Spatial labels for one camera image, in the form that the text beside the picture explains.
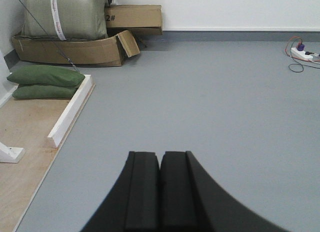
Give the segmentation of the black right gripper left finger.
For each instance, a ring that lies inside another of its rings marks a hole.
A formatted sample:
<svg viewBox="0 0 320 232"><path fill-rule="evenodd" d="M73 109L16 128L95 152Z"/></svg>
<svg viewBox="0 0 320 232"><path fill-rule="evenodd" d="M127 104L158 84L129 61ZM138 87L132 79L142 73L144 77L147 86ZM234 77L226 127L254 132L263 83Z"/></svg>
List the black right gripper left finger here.
<svg viewBox="0 0 320 232"><path fill-rule="evenodd" d="M129 152L118 179L82 231L158 231L159 172L155 153Z"/></svg>

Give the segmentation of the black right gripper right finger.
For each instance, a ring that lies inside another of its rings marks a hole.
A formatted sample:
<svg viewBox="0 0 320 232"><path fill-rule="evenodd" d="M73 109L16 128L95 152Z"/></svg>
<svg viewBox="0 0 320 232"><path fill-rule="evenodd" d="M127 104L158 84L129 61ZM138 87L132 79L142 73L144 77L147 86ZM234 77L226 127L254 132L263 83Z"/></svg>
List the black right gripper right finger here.
<svg viewBox="0 0 320 232"><path fill-rule="evenodd" d="M162 231L285 230L232 197L190 151L167 151L160 172Z"/></svg>

